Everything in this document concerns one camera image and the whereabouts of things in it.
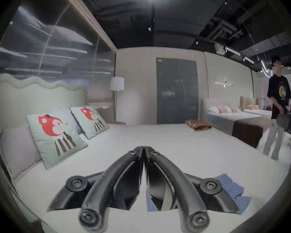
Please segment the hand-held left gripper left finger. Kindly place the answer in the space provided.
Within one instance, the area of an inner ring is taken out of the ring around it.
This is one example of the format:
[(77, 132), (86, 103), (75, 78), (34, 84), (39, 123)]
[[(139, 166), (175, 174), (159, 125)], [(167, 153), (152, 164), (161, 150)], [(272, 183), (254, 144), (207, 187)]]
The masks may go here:
[(47, 211), (79, 208), (78, 221), (88, 232), (104, 232), (109, 208), (130, 210), (140, 193), (144, 146), (125, 153), (105, 171), (69, 177)]

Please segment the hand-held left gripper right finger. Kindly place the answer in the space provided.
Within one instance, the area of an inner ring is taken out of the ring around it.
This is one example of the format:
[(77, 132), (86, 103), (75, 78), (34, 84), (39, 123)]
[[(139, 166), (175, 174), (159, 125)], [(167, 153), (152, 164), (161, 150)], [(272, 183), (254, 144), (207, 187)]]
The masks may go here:
[(144, 147), (144, 168), (150, 196), (159, 211), (178, 209), (182, 232), (208, 228), (208, 211), (240, 214), (232, 196), (216, 178), (183, 173), (172, 161), (150, 146)]

